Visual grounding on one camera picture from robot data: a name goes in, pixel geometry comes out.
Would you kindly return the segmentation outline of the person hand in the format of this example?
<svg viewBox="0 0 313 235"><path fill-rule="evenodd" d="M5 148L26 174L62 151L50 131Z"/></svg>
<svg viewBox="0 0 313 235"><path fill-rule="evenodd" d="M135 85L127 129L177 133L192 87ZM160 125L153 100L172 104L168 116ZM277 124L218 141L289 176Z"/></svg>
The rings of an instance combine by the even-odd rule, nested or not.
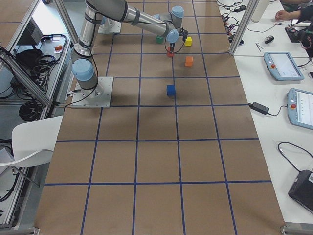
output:
<svg viewBox="0 0 313 235"><path fill-rule="evenodd" d="M300 13L300 11L287 12L285 10L280 10L275 14L275 20L279 22L298 19Z"/></svg>

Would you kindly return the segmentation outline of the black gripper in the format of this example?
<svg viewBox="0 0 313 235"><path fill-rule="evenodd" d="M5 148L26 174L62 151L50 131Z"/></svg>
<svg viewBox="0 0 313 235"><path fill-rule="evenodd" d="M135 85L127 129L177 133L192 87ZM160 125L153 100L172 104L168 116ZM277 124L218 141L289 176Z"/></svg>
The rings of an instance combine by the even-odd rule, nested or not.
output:
<svg viewBox="0 0 313 235"><path fill-rule="evenodd" d="M182 40L185 41L188 37L188 31L184 28L181 28L179 31L179 35L182 37ZM176 43L170 43L170 52L174 52Z"/></svg>

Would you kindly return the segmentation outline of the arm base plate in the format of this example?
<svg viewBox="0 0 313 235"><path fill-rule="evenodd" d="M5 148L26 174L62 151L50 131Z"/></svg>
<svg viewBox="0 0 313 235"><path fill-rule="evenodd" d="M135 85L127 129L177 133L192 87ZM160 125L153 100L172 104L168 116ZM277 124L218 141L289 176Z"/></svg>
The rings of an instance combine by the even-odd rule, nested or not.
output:
<svg viewBox="0 0 313 235"><path fill-rule="evenodd" d="M104 24L101 24L98 29L99 34L118 34L120 31L121 23L111 20L107 20Z"/></svg>
<svg viewBox="0 0 313 235"><path fill-rule="evenodd" d="M111 94L113 87L113 77L99 77L98 85L93 91L81 89L76 82L75 89L79 90L74 93L71 101L71 108L109 108L111 104Z"/></svg>

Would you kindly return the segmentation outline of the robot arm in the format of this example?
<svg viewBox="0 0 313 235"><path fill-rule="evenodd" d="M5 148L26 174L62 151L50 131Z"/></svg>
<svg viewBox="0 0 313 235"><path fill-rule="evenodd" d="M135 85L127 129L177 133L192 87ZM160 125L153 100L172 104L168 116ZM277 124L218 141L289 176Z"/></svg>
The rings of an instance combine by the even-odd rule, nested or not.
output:
<svg viewBox="0 0 313 235"><path fill-rule="evenodd" d="M172 7L170 12L158 13L153 16L136 7L127 5L126 15L122 20L107 15L103 16L117 22L128 23L164 38L169 43L170 48L166 49L169 54L177 53L174 48L179 38L182 38L182 41L185 42L188 37L188 31L182 26L184 9L180 5Z"/></svg>
<svg viewBox="0 0 313 235"><path fill-rule="evenodd" d="M98 85L98 72L93 62L93 46L99 28L109 33L123 20L127 11L124 0L87 0L83 25L78 42L71 52L72 73L82 96L94 98L103 91Z"/></svg>

